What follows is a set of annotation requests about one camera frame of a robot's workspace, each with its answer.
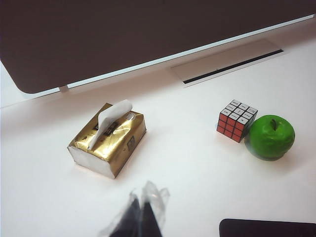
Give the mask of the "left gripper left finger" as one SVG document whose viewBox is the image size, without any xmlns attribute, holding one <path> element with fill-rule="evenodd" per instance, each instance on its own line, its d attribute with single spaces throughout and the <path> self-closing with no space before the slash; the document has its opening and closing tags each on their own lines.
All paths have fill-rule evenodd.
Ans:
<svg viewBox="0 0 316 237">
<path fill-rule="evenodd" d="M 127 204 L 113 218 L 113 220 L 100 231 L 101 237 L 135 237 L 140 217 L 140 204 L 138 196 L 131 192 Z"/>
</svg>

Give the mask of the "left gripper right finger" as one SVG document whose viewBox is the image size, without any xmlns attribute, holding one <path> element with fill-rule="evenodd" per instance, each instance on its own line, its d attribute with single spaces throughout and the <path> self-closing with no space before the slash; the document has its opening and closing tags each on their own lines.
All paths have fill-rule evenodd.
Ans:
<svg viewBox="0 0 316 237">
<path fill-rule="evenodd" d="M 148 181 L 142 189 L 142 236 L 161 237 L 170 198 L 167 188 L 158 189 Z"/>
</svg>

